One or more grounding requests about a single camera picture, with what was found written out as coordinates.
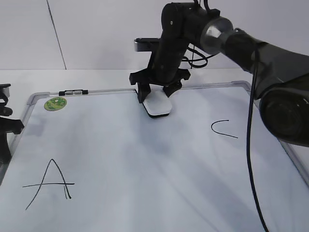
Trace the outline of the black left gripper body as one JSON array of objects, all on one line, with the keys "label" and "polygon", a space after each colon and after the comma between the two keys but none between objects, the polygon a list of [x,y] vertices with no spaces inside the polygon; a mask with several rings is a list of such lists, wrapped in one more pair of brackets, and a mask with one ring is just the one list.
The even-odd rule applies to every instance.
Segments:
[{"label": "black left gripper body", "polygon": [[9,163],[11,152],[8,146],[7,134],[18,135],[24,129],[24,124],[20,119],[9,119],[13,110],[6,106],[0,107],[0,162]]}]

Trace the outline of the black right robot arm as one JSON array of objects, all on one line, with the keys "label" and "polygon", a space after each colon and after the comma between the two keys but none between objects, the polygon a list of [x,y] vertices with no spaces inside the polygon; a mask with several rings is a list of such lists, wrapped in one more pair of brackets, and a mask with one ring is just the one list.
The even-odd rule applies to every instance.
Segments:
[{"label": "black right robot arm", "polygon": [[253,98],[268,131],[289,144],[309,144],[309,57],[258,40],[234,28],[220,11],[197,1],[166,4],[160,38],[137,38],[137,51],[149,51],[148,66],[129,76],[144,102],[151,85],[170,96],[190,73],[180,69],[194,45],[209,55],[224,54],[253,75]]}]

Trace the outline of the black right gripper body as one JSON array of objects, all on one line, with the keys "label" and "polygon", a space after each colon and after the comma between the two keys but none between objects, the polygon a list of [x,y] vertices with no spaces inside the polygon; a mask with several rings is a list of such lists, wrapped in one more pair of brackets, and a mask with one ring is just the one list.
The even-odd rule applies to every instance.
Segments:
[{"label": "black right gripper body", "polygon": [[130,84],[169,86],[182,79],[188,80],[190,72],[187,69],[179,68],[188,45],[189,43],[185,39],[160,38],[158,49],[151,52],[148,66],[130,74]]}]

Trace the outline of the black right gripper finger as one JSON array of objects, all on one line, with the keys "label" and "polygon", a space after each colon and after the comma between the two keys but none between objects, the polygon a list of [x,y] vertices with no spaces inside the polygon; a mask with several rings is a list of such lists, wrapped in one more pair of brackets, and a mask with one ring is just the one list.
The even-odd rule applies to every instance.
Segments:
[{"label": "black right gripper finger", "polygon": [[151,88],[149,84],[137,83],[137,96],[139,103],[143,103],[146,97],[151,93]]},{"label": "black right gripper finger", "polygon": [[181,88],[182,88],[181,81],[177,81],[177,82],[172,83],[169,86],[164,86],[163,87],[163,92],[169,98],[173,93],[175,93],[176,91],[180,90]]}]

